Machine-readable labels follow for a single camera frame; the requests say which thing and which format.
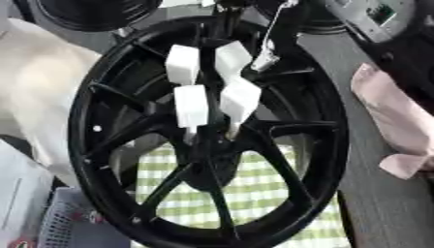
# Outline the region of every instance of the white cloth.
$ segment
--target white cloth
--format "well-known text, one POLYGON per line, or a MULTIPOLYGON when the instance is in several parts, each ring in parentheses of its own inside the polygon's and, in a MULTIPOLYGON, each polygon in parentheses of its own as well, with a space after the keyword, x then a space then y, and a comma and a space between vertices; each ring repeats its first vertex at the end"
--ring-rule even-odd
POLYGON ((17 123, 36 160, 66 184, 78 186, 68 154, 68 116, 99 54, 18 19, 10 19, 0 54, 0 133, 10 133, 5 122, 17 123))
POLYGON ((420 170, 433 170, 434 117, 407 96, 385 72, 362 65, 352 90, 366 106, 387 143, 400 153, 386 157, 380 167, 408 179, 420 170))

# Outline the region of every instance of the paper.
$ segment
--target paper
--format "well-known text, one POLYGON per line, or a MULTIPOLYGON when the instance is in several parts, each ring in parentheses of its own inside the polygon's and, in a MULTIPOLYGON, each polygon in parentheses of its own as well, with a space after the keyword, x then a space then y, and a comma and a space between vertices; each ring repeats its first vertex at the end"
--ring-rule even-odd
POLYGON ((37 236, 53 176, 3 140, 0 171, 0 247, 8 247, 37 236))

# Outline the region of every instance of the rim lip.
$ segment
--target rim lip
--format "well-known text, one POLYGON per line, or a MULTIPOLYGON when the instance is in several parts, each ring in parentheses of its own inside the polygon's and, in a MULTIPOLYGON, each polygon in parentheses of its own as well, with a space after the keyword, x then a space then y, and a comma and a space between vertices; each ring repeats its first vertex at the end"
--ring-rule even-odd
MULTIPOLYGON (((78 181, 81 185, 81 188, 88 199, 92 201, 92 203, 98 208, 99 211, 107 218, 107 220, 112 223, 115 227, 121 230, 126 235, 131 238, 138 240, 146 245, 151 245, 155 247, 191 247, 184 244, 174 243, 171 241, 166 241, 162 239, 162 237, 154 232, 149 230, 140 229, 140 235, 135 234, 137 229, 134 228, 131 223, 126 220, 122 220, 121 216, 113 216, 110 214, 112 209, 109 205, 105 205, 104 199, 101 198, 101 194, 97 192, 96 189, 91 189, 92 183, 88 181, 86 178, 86 165, 81 160, 81 154, 78 151, 77 147, 79 143, 83 143, 81 136, 77 134, 83 135, 83 127, 80 126, 80 122, 84 121, 84 116, 86 116, 86 112, 83 112, 83 109, 86 109, 87 106, 84 104, 85 101, 85 91, 87 90, 87 85, 97 76, 101 75, 101 72, 107 71, 107 64, 112 64, 111 62, 119 57, 119 54, 122 54, 122 50, 126 48, 131 42, 135 40, 143 40, 144 38, 152 39, 155 37, 155 33, 159 33, 160 29, 164 26, 171 25, 171 23, 177 23, 178 21, 184 21, 185 23, 190 22, 198 22, 198 21, 210 21, 212 16, 195 16, 195 17, 183 17, 179 19, 167 20, 164 22, 157 23, 155 25, 149 26, 148 28, 141 30, 140 32, 130 36, 125 41, 123 41, 118 46, 113 47, 106 55, 104 55, 98 63, 92 68, 90 73, 84 79, 81 87, 79 88, 69 120, 69 130, 68 130, 68 145, 70 151, 70 157, 74 169, 76 171, 78 181)), ((246 27, 253 27, 260 30, 263 30, 264 27, 255 23, 242 21, 243 25, 246 27)), ((300 230, 304 229, 329 203, 331 198, 334 196, 336 189, 339 185, 340 180, 345 171, 347 158, 348 158, 348 150, 349 150, 349 133, 348 133, 348 124, 347 117, 345 114, 344 106, 340 100, 339 94, 336 88, 332 85, 331 80, 328 78, 328 82, 323 82, 327 84, 331 84, 331 87, 328 87, 328 94, 331 93, 335 95, 336 99, 332 99, 334 104, 337 105, 339 110, 339 142, 337 146, 337 150, 339 150, 339 154, 335 156, 335 164, 333 165, 333 180, 326 185, 324 189, 324 193, 317 198, 315 203, 312 204, 309 211, 306 211, 305 214, 298 218, 297 221, 293 222, 292 225, 286 227, 284 230, 275 233, 271 238, 263 240, 263 242, 258 242, 258 240, 243 240, 242 243, 236 243, 234 246, 215 246, 209 245, 209 247, 240 247, 239 245, 248 245, 248 247, 269 247, 272 245, 276 245, 281 243, 282 241, 287 240, 291 235, 298 233, 300 230)))
POLYGON ((146 7, 146 10, 141 12, 136 12, 134 16, 135 18, 129 19, 124 18, 120 21, 113 21, 113 22, 104 22, 104 23, 98 23, 98 24, 80 24, 75 22, 73 19, 67 19, 61 16, 54 16, 52 15, 46 6, 43 4, 43 0, 36 0, 36 5, 38 6, 39 10, 41 10, 42 14, 52 21, 53 23, 75 31, 81 31, 81 32, 106 32, 106 31, 112 31, 118 28, 127 27, 128 25, 137 23, 152 14, 154 14, 162 4, 163 0, 153 0, 152 5, 149 5, 146 7))

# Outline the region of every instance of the white box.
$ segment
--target white box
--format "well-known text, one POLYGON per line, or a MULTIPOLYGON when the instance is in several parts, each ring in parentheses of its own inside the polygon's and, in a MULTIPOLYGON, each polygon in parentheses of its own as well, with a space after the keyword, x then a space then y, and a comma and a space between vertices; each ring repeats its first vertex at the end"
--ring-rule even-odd
POLYGON ((200 51, 189 46, 173 45, 166 60, 166 72, 170 82, 193 85, 201 68, 200 51))

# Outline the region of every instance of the wheel spoke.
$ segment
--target wheel spoke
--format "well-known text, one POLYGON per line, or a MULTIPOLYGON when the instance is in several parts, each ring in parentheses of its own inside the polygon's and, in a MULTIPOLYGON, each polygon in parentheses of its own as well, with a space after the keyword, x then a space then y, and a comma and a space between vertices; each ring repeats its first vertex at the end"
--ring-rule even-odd
POLYGON ((172 122, 175 122, 175 120, 170 114, 153 114, 151 116, 143 114, 132 124, 123 128, 88 152, 84 158, 92 160, 103 154, 108 155, 114 149, 131 140, 135 140, 145 134, 158 133, 159 130, 163 129, 164 125, 168 125, 172 122))
MULTIPOLYGON (((300 75, 300 74, 311 74, 315 72, 315 68, 313 67, 305 67, 305 68, 298 68, 298 69, 292 69, 284 72, 279 73, 267 73, 267 74, 259 74, 254 80, 256 81, 270 81, 270 80, 276 80, 279 78, 285 78, 290 75, 300 75)), ((275 81, 270 83, 265 83, 263 87, 268 87, 271 84, 277 83, 275 81)))
POLYGON ((157 215, 157 208, 160 203, 176 188, 182 181, 183 176, 192 167, 191 164, 181 165, 170 173, 163 182, 146 198, 144 203, 139 206, 131 219, 140 218, 141 220, 152 221, 157 215))
POLYGON ((290 191, 290 200, 312 204, 313 198, 307 191, 306 186, 298 177, 290 163, 280 151, 272 138, 263 139, 263 148, 258 151, 283 177, 290 191))
POLYGON ((261 130, 273 137, 308 134, 317 136, 321 133, 333 132, 337 129, 334 121, 272 121, 255 120, 251 129, 261 130))
POLYGON ((114 100, 138 112, 147 114, 152 114, 157 109, 157 103, 151 101, 144 101, 141 103, 140 100, 136 99, 135 97, 105 84, 93 82, 89 85, 89 87, 98 94, 105 94, 105 97, 102 99, 103 101, 114 100))
POLYGON ((229 240, 239 239, 238 232, 236 230, 235 224, 233 223, 231 211, 229 210, 228 203, 226 202, 225 195, 223 193, 223 187, 211 162, 206 163, 206 170, 208 171, 209 183, 211 185, 211 190, 209 193, 211 198, 214 200, 215 206, 220 216, 220 229, 222 236, 229 240))
POLYGON ((138 50, 145 52, 147 55, 151 55, 160 61, 166 61, 167 56, 164 53, 152 48, 151 46, 147 46, 141 42, 135 42, 134 46, 138 50))

